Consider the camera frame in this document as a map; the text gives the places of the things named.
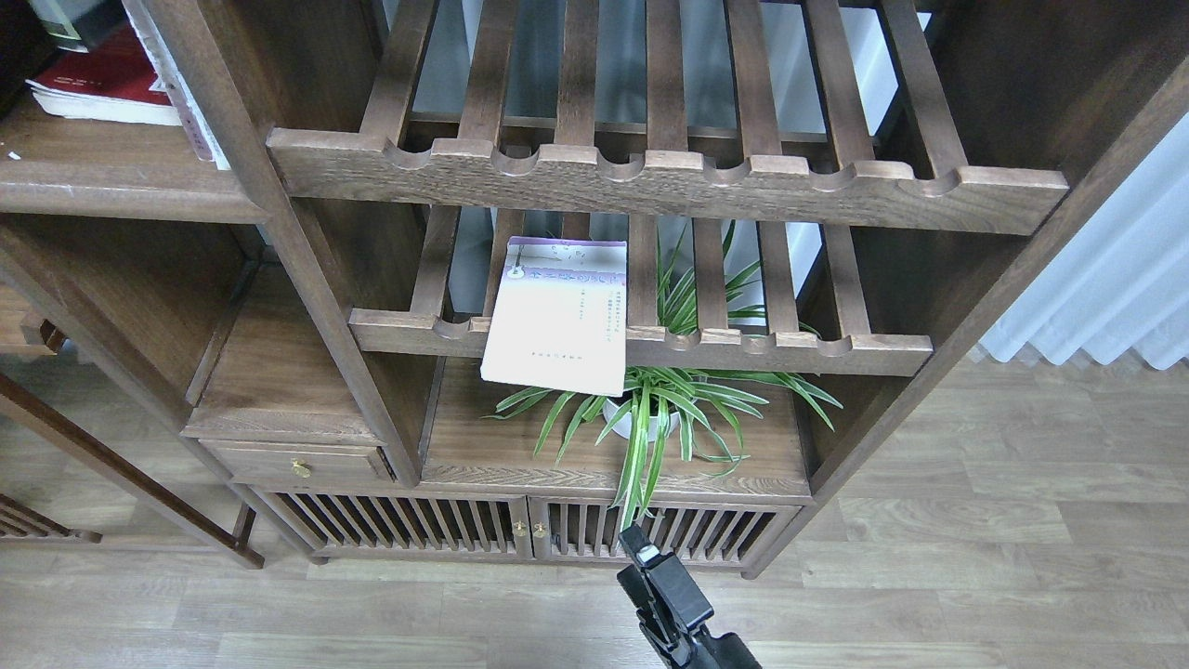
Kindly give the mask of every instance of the slatted cabinet door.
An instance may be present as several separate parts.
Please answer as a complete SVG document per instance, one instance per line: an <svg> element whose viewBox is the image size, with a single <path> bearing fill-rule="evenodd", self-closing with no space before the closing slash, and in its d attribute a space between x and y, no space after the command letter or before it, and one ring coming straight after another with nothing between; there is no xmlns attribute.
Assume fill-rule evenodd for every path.
<svg viewBox="0 0 1189 669"><path fill-rule="evenodd" d="M302 529L320 557L531 560L523 497L453 499L316 492L266 499Z"/></svg>
<svg viewBox="0 0 1189 669"><path fill-rule="evenodd" d="M619 510L606 500L529 498L533 550L549 562L625 563ZM760 556L800 507L659 503L641 529L688 566L741 569Z"/></svg>

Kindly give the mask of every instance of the white flower pot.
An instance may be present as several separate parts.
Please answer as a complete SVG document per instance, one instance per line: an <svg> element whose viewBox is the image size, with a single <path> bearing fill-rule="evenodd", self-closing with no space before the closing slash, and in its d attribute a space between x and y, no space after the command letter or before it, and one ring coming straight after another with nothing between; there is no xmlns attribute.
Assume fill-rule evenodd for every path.
<svg viewBox="0 0 1189 669"><path fill-rule="evenodd" d="M606 421L608 423L611 423L611 419L615 418L615 414L617 411L619 411L619 404L616 403L615 400L609 399L603 404L603 419ZM681 421L681 415L679 415L678 412L674 411L673 414L669 415L669 429L668 433L665 434L666 438L668 438L668 436L672 435L674 430L677 430L678 423L680 421ZM649 443L656 441L659 423L660 419L655 416L648 419ZM623 416L623 418L616 422L616 424L611 427L611 430L614 430L616 435L623 437L624 440L629 438L631 435L631 412L629 411Z"/></svg>

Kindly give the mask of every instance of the book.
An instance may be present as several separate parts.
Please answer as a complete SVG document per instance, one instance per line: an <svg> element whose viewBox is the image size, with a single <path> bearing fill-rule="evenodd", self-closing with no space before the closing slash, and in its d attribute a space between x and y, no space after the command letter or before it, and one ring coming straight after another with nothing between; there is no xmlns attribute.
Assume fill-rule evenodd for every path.
<svg viewBox="0 0 1189 669"><path fill-rule="evenodd" d="M125 24L89 53L63 53L29 80L49 114L120 122L182 121L132 26Z"/></svg>
<svg viewBox="0 0 1189 669"><path fill-rule="evenodd" d="M140 39L140 45L144 46L145 55L149 56L149 61L157 71L157 76L161 77L169 101L177 109L178 119L182 121L182 130L185 131L194 152L202 160L213 160L219 169L231 169L231 164L219 146L219 141L215 139L210 125L202 114L202 109L194 101L194 94L190 93L190 87L187 84L185 77L182 76L182 71L177 68L177 62L174 61L172 53L169 52L169 46L165 45L165 40L157 30L157 25L140 4L133 2L128 6L128 23L132 24L132 30L136 31L137 37Z"/></svg>
<svg viewBox="0 0 1189 669"><path fill-rule="evenodd" d="M484 381L623 393L625 241L512 236L479 374Z"/></svg>
<svg viewBox="0 0 1189 669"><path fill-rule="evenodd" d="M88 52L124 20L120 0L29 0L58 49Z"/></svg>

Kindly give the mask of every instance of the wooden cabinet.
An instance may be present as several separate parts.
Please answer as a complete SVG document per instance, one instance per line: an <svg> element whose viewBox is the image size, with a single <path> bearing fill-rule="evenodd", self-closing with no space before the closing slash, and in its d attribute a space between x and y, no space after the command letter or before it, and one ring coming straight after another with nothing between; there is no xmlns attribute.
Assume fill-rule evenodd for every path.
<svg viewBox="0 0 1189 669"><path fill-rule="evenodd" d="M490 298L485 313L451 305L459 207L498 207L497 239L526 210L553 212L565 234L592 212L625 215L629 362L820 374L842 400L830 431L769 398L734 475L665 474L648 530L755 576L1189 108L1182 2L845 0L874 12L899 80L874 137L833 0L799 2L816 135L775 125L750 0L723 4L737 111L724 128L685 121L675 2L647 4L642 124L594 118L589 0L567 2L547 119L503 113L507 0L484 4L449 118L411 108L432 83L432 1L403 0L390 39L366 2L125 4L159 27L233 171L199 163L175 128L49 119L25 101L0 122L24 158L0 163L0 265L315 560L622 557L606 534L615 446L583 435L554 467L530 457L539 417L480 419L507 390L476 373ZM935 14L927 34L914 8ZM674 214L759 219L760 337L725 321L709 252L699 330L658 326L653 244ZM788 219L822 223L799 292Z"/></svg>

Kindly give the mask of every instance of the small drawer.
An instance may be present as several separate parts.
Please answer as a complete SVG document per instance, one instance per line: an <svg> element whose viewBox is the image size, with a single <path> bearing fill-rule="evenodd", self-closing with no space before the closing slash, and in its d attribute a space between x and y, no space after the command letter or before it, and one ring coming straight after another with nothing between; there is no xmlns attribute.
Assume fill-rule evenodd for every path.
<svg viewBox="0 0 1189 669"><path fill-rule="evenodd" d="M235 482L289 481L298 486L391 481L376 447L281 444L202 440Z"/></svg>

